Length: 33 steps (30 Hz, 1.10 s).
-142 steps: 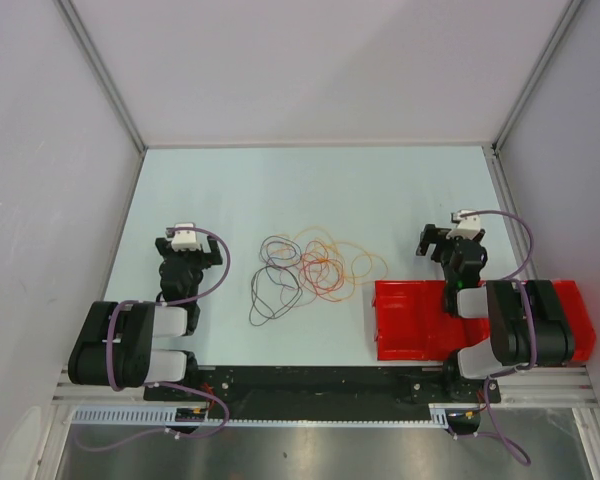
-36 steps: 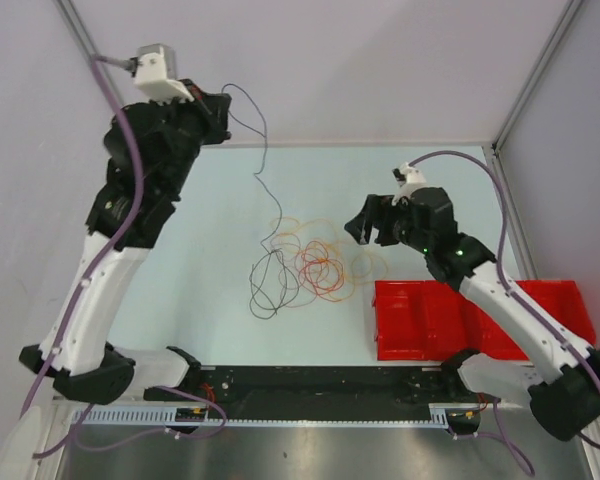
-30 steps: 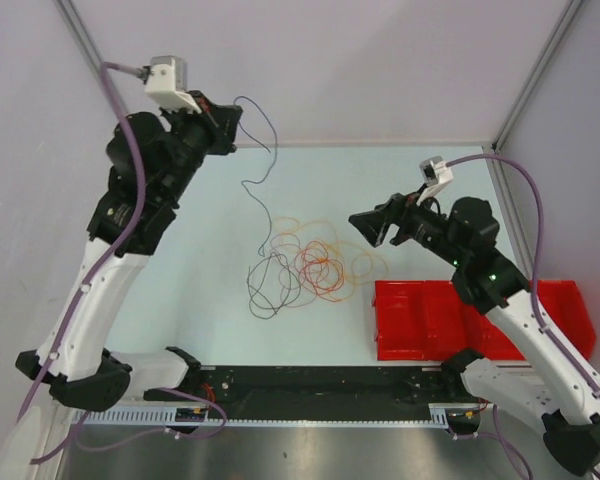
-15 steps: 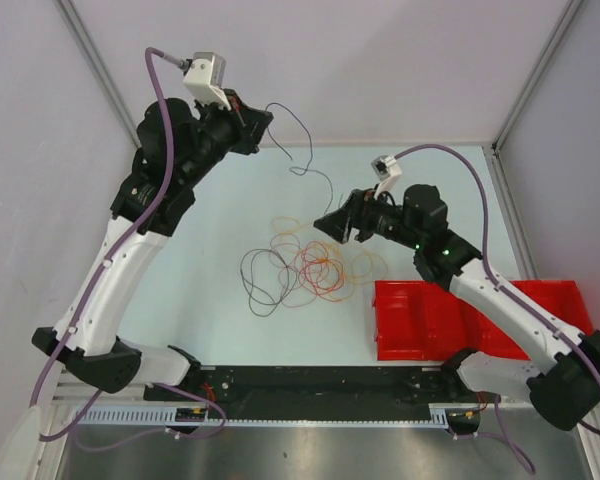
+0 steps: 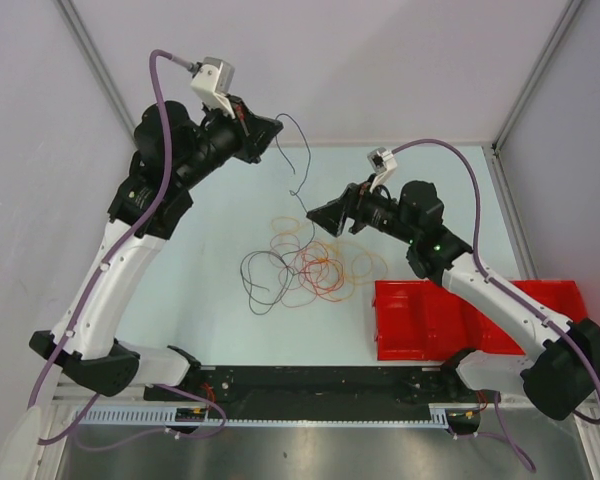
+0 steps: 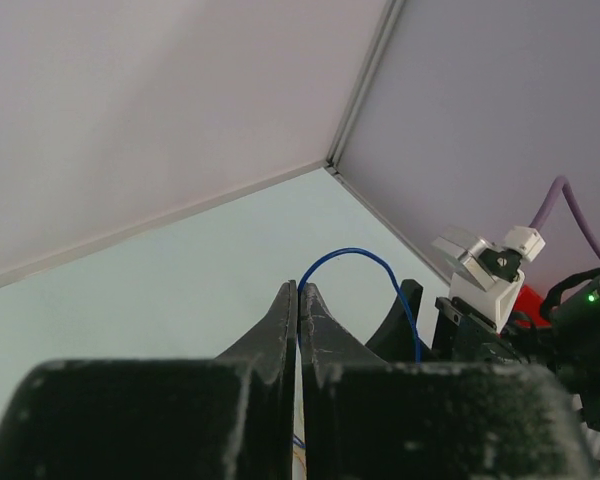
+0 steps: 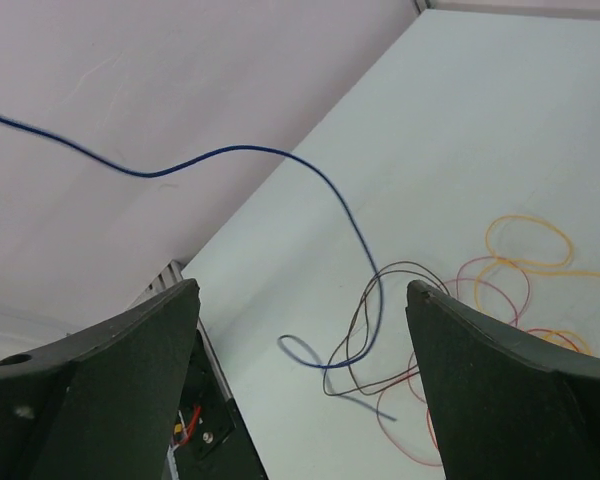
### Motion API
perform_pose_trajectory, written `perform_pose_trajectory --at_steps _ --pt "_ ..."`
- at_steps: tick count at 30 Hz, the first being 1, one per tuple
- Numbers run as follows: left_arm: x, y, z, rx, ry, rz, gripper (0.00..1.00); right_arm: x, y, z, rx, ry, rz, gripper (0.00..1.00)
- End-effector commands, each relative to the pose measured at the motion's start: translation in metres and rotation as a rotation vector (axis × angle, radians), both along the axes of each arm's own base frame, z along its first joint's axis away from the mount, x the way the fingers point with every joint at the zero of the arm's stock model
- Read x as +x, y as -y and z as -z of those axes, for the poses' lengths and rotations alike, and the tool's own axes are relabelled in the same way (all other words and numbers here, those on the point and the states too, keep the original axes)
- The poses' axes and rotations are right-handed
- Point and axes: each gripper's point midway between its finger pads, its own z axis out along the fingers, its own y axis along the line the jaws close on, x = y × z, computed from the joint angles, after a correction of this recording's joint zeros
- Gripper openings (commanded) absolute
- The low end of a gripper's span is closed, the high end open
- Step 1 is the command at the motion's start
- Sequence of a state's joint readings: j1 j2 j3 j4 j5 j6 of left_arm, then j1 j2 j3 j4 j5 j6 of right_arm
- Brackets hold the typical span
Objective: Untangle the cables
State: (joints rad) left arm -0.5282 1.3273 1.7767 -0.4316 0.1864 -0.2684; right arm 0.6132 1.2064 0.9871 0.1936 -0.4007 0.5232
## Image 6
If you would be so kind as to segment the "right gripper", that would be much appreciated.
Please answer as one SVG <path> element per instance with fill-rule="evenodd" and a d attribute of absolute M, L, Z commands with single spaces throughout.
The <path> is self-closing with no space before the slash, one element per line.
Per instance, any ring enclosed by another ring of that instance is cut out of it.
<path fill-rule="evenodd" d="M 405 279 L 400 289 L 417 322 L 423 287 L 413 279 Z M 511 313 L 502 331 L 497 332 L 491 321 L 458 297 L 439 297 L 435 306 L 438 317 L 432 342 L 434 360 L 538 364 L 555 370 L 552 330 L 527 314 Z M 415 361 L 412 328 L 399 296 L 365 346 L 387 362 Z"/>

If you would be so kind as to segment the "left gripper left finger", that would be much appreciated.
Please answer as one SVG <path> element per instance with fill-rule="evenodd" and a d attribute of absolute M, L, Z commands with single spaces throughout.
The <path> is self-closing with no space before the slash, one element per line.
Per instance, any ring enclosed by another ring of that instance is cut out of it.
<path fill-rule="evenodd" d="M 288 479 L 298 293 L 211 359 L 61 359 L 0 420 L 0 479 Z"/>

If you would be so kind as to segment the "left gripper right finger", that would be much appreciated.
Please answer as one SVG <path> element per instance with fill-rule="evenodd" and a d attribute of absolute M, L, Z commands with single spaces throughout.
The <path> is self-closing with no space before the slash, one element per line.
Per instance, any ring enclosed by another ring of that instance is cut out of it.
<path fill-rule="evenodd" d="M 572 401 L 537 365 L 389 363 L 299 297 L 311 479 L 595 479 Z"/>

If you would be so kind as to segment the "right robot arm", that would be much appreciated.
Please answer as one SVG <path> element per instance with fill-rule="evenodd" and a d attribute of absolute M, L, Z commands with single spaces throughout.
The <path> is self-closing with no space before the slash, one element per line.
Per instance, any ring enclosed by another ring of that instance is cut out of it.
<path fill-rule="evenodd" d="M 600 268 L 576 273 L 552 287 L 532 315 L 514 309 L 501 331 L 460 298 L 439 297 L 433 342 L 415 339 L 415 316 L 403 300 L 421 301 L 423 289 L 407 280 L 390 312 L 367 341 L 389 363 L 464 362 L 538 364 L 579 396 L 579 415 L 600 432 Z"/>

